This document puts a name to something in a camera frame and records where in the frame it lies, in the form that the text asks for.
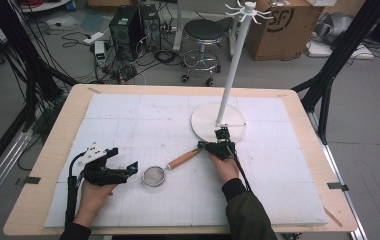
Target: black stool seat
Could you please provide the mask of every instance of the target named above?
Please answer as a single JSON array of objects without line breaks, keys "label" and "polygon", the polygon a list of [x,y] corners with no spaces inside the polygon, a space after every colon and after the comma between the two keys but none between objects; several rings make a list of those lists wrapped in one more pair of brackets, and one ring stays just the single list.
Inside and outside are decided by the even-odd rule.
[{"label": "black stool seat", "polygon": [[219,23],[205,19],[192,20],[184,26],[185,33],[196,40],[217,40],[224,35]]}]

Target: black sleeve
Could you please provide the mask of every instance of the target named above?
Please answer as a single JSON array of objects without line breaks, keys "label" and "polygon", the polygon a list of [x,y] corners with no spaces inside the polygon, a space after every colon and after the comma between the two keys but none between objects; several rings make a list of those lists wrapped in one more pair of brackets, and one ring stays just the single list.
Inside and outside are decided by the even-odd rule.
[{"label": "black sleeve", "polygon": [[91,229],[76,223],[69,223],[65,227],[59,240],[87,240],[90,237]]},{"label": "black sleeve", "polygon": [[226,214],[233,240],[277,240],[261,202],[246,191],[240,179],[231,179],[222,191],[228,202]]}]

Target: white round base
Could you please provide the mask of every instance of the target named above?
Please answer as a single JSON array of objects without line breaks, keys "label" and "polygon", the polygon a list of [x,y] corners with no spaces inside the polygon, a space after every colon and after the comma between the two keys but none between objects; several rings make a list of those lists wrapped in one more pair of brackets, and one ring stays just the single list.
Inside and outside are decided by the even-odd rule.
[{"label": "white round base", "polygon": [[[204,103],[198,106],[191,116],[193,131],[204,141],[217,141],[214,131],[221,128],[221,126],[216,126],[219,108],[220,103]],[[240,141],[246,133],[246,120],[243,114],[233,106],[225,107],[221,124],[228,125],[230,139],[233,142]]]}]

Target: printed logo on box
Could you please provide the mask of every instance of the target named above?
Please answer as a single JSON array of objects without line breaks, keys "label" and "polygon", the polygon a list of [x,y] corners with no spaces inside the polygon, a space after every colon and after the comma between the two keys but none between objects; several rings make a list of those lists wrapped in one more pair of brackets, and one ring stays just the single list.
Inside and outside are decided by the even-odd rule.
[{"label": "printed logo on box", "polygon": [[292,21],[294,13],[294,8],[281,11],[272,11],[271,16],[274,17],[274,19],[269,20],[267,32],[276,33],[286,29],[286,27],[289,26],[290,22]]}]

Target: person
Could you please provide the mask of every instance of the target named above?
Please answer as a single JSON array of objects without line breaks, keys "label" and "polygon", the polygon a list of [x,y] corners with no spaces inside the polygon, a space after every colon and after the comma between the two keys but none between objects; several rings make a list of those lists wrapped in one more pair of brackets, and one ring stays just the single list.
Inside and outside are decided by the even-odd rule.
[{"label": "person", "polygon": [[[220,160],[208,153],[218,176],[224,183],[222,191],[227,200],[226,216],[234,240],[276,240],[271,222],[258,198],[246,191],[239,178],[239,169],[233,159]],[[81,203],[72,223],[65,226],[60,240],[88,239],[91,234],[91,222],[97,216],[106,200],[117,185],[97,186],[86,180],[81,190]]]}]

